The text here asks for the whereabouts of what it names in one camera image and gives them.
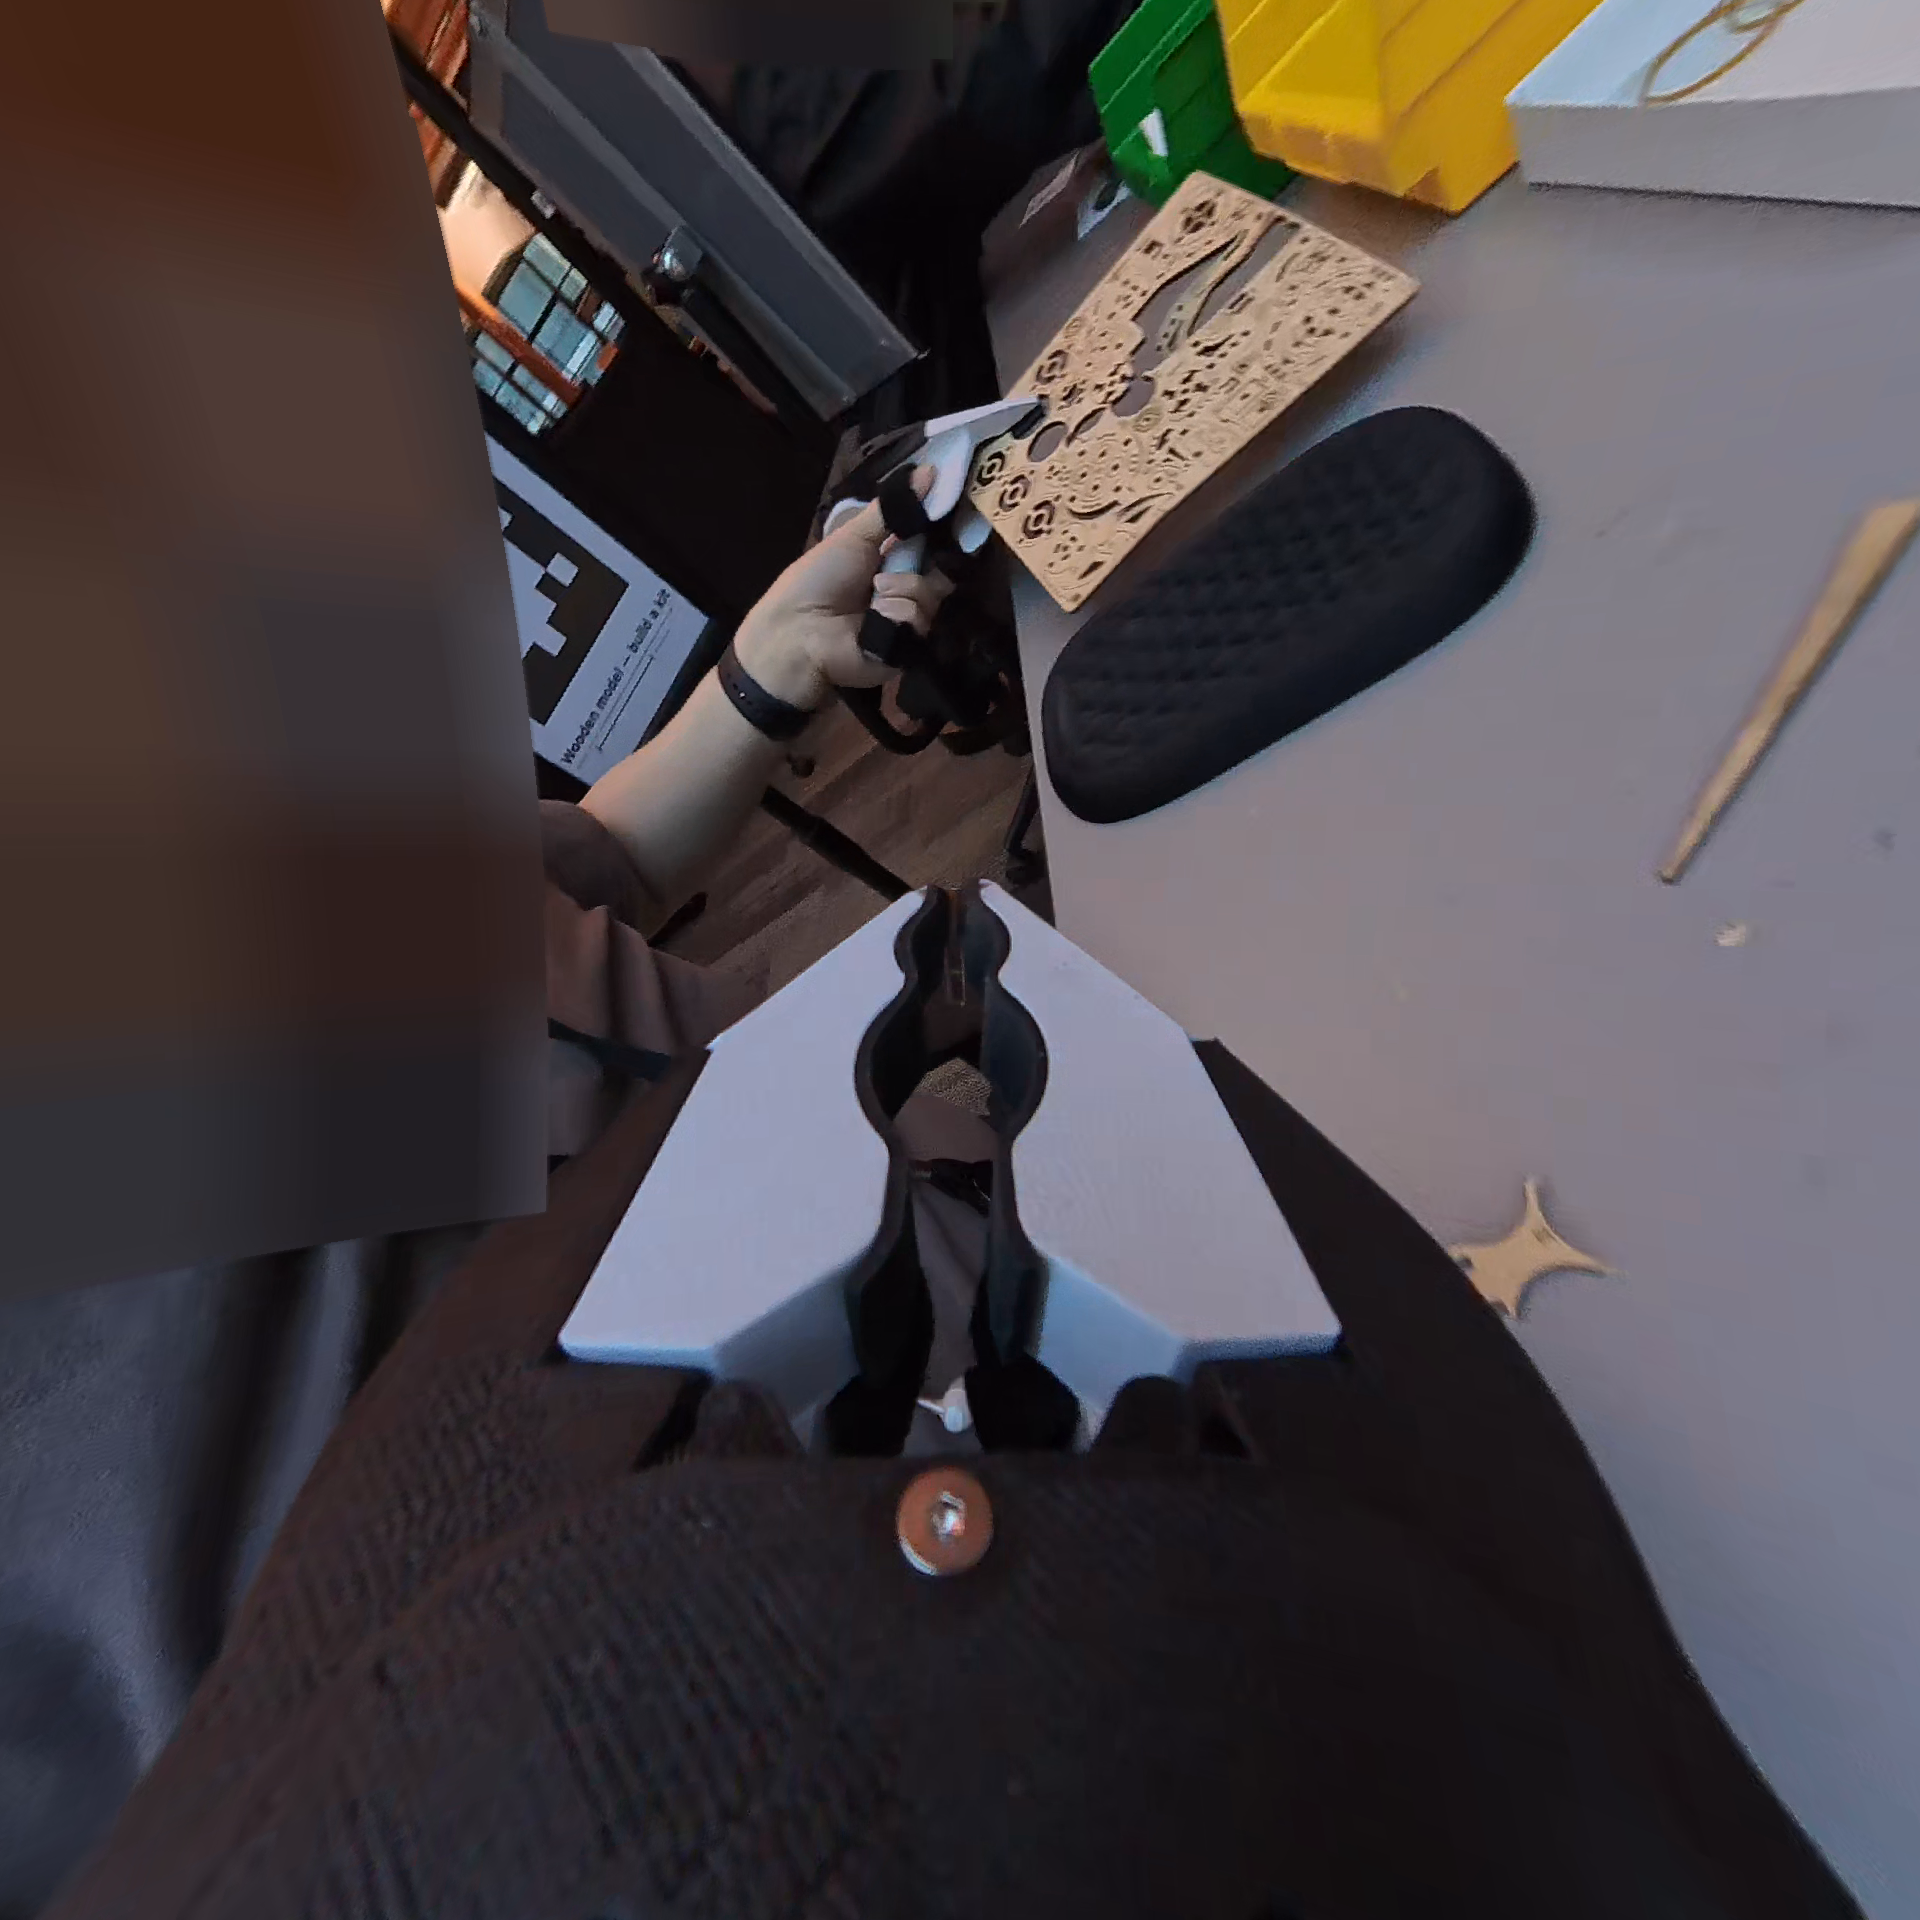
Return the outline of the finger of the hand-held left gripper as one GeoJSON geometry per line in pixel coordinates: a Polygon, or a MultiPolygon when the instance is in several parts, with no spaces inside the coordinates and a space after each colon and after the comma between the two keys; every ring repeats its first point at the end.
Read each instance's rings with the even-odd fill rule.
{"type": "Polygon", "coordinates": [[[978,450],[1021,423],[1034,423],[1040,407],[1038,396],[1016,396],[961,414],[936,415],[923,423],[919,466],[934,469],[938,490],[965,490],[978,450]]]}

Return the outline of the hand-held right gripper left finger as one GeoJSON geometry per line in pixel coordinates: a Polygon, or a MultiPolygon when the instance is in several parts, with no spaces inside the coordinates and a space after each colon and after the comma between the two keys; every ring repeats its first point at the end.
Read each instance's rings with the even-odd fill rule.
{"type": "Polygon", "coordinates": [[[560,1333],[570,1360],[755,1386],[898,1453],[934,1304],[898,1116],[943,1056],[954,898],[903,898],[709,1045],[560,1333]]]}

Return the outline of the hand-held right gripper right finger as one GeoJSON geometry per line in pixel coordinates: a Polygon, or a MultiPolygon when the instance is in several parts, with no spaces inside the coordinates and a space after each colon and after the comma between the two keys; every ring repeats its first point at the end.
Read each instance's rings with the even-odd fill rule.
{"type": "Polygon", "coordinates": [[[1339,1320],[1201,1047],[1000,884],[967,900],[995,1146],[989,1448],[1077,1448],[1125,1386],[1329,1355],[1339,1320]]]}

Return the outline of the laser-cut wooden puzzle sheet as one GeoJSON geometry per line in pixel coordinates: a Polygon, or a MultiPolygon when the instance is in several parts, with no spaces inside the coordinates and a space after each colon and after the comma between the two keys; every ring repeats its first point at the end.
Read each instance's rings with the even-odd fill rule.
{"type": "Polygon", "coordinates": [[[1066,612],[1419,292],[1281,203],[1192,173],[1021,374],[967,501],[1066,612]]]}

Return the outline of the grey desk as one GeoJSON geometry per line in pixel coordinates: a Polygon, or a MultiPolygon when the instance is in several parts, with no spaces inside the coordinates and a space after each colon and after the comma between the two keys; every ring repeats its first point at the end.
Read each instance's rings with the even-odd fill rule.
{"type": "Polygon", "coordinates": [[[1753,1762],[1915,1916],[1915,551],[1687,878],[1657,870],[1867,507],[1915,496],[1915,213],[1298,180],[1423,292],[1077,612],[1298,448],[1432,405],[1539,533],[1474,623],[1139,822],[1043,782],[1062,931],[1229,1043],[1442,1244],[1527,1176],[1611,1268],[1498,1323],[1753,1762]]]}

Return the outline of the black wristband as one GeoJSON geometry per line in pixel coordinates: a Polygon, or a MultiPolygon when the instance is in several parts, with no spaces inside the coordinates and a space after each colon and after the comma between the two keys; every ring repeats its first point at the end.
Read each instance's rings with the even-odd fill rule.
{"type": "Polygon", "coordinates": [[[805,735],[818,716],[815,709],[795,706],[762,685],[741,662],[734,640],[728,642],[713,672],[720,691],[744,722],[775,744],[785,747],[805,735]]]}

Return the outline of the person's dark shirt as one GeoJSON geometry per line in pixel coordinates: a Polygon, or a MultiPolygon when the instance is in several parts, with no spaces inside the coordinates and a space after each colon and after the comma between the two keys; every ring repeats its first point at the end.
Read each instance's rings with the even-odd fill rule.
{"type": "Polygon", "coordinates": [[[545,859],[546,1159],[583,1155],[638,1088],[695,1058],[759,995],[728,972],[658,950],[657,900],[609,827],[539,802],[545,859]]]}

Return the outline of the framed marker sign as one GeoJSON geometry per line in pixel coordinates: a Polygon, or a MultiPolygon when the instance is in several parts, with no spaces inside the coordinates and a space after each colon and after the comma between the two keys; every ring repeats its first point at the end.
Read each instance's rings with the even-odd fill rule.
{"type": "Polygon", "coordinates": [[[701,675],[713,619],[488,439],[536,755],[595,783],[701,675]]]}

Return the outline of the grey metal beam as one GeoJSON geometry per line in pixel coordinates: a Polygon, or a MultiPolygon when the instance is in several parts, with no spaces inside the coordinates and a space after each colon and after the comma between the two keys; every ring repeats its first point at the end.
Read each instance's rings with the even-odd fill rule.
{"type": "Polygon", "coordinates": [[[683,268],[726,356],[833,421],[921,358],[654,52],[562,35],[545,4],[469,4],[474,124],[634,278],[683,268]]]}

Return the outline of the black wrist rest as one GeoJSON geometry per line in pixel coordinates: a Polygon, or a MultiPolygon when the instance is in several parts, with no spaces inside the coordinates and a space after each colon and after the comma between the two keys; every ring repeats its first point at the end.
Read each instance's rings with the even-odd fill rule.
{"type": "Polygon", "coordinates": [[[1192,795],[1457,634],[1535,531],[1530,482],[1467,418],[1339,427],[1067,640],[1040,700],[1054,794],[1090,826],[1192,795]]]}

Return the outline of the green storage bin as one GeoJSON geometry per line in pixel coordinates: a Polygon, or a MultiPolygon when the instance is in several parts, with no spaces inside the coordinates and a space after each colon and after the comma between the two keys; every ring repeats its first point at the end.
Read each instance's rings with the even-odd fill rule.
{"type": "Polygon", "coordinates": [[[1223,42],[1214,3],[1142,3],[1089,69],[1112,162],[1154,208],[1194,173],[1266,200],[1294,179],[1248,142],[1223,42]]]}

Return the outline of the star-shaped wooden scrap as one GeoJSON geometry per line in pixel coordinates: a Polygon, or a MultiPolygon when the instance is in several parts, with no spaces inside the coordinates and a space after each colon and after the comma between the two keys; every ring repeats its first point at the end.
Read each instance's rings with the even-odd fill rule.
{"type": "Polygon", "coordinates": [[[1522,1181],[1518,1223],[1498,1238],[1455,1242],[1449,1259],[1474,1291],[1507,1320],[1521,1320],[1530,1291],[1541,1279],[1554,1277],[1615,1277],[1616,1271],[1573,1246],[1561,1234],[1545,1207],[1545,1183],[1539,1176],[1522,1181]]]}

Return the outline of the yellow storage bin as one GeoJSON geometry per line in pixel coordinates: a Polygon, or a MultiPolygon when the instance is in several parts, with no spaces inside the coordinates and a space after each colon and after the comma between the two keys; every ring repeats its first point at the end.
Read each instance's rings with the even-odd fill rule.
{"type": "Polygon", "coordinates": [[[1597,3],[1218,3],[1251,147],[1461,213],[1518,165],[1507,96],[1597,3]]]}

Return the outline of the person's grey trousers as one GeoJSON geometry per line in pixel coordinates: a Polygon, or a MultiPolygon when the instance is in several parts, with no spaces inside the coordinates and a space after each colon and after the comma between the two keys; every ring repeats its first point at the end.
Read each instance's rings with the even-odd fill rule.
{"type": "Polygon", "coordinates": [[[632,1902],[482,1620],[671,1398],[560,1333],[617,1223],[6,1308],[6,1916],[609,1916],[632,1902]]]}

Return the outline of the pile of tan rubber bands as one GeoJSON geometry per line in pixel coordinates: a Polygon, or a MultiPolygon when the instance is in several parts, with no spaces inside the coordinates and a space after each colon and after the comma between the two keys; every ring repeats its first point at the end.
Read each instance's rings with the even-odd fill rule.
{"type": "Polygon", "coordinates": [[[1806,3],[1715,3],[1649,61],[1638,106],[1685,103],[1765,47],[1806,3]]]}

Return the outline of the white tray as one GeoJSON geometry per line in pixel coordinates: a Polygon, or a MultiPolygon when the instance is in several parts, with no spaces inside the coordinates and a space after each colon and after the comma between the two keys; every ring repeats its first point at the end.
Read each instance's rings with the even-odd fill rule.
{"type": "Polygon", "coordinates": [[[1707,3],[1607,3],[1507,96],[1533,186],[1918,205],[1918,4],[1806,3],[1734,75],[1638,106],[1707,3]]]}

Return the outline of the tapered wooden stick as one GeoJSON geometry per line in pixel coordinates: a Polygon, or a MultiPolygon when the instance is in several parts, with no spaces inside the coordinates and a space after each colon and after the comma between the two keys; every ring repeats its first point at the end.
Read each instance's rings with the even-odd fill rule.
{"type": "Polygon", "coordinates": [[[1671,851],[1656,870],[1663,884],[1687,876],[1728,807],[1744,794],[1830,661],[1915,542],[1915,528],[1918,501],[1901,496],[1872,504],[1848,534],[1782,661],[1696,791],[1671,851]]]}

